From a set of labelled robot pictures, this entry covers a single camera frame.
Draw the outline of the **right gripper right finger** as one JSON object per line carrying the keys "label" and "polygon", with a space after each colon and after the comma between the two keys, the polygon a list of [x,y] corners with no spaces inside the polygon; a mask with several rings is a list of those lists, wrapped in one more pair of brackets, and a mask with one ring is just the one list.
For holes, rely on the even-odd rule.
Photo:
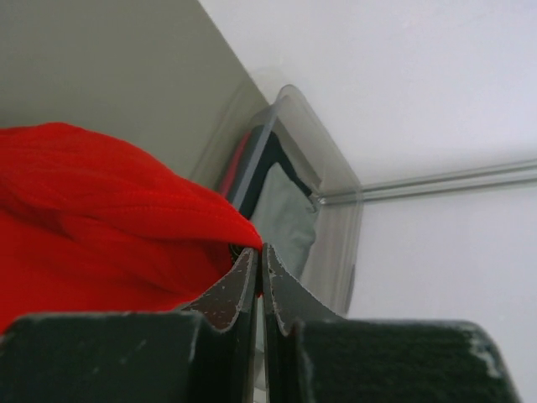
{"label": "right gripper right finger", "polygon": [[268,399],[347,402],[348,323],[291,275],[268,243],[262,278]]}

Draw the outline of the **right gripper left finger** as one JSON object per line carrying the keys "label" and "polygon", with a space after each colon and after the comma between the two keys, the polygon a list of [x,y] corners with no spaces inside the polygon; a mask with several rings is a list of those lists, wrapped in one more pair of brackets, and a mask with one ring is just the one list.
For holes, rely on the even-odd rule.
{"label": "right gripper left finger", "polygon": [[257,251],[180,310],[200,318],[190,349],[189,402],[251,402],[257,316]]}

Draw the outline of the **red t shirt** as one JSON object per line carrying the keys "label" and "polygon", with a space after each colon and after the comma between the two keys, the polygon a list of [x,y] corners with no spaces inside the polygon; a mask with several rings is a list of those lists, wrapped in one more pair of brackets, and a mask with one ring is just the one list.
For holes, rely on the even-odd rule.
{"label": "red t shirt", "polygon": [[67,123],[1,132],[1,325],[44,312],[170,311],[254,226],[140,148]]}

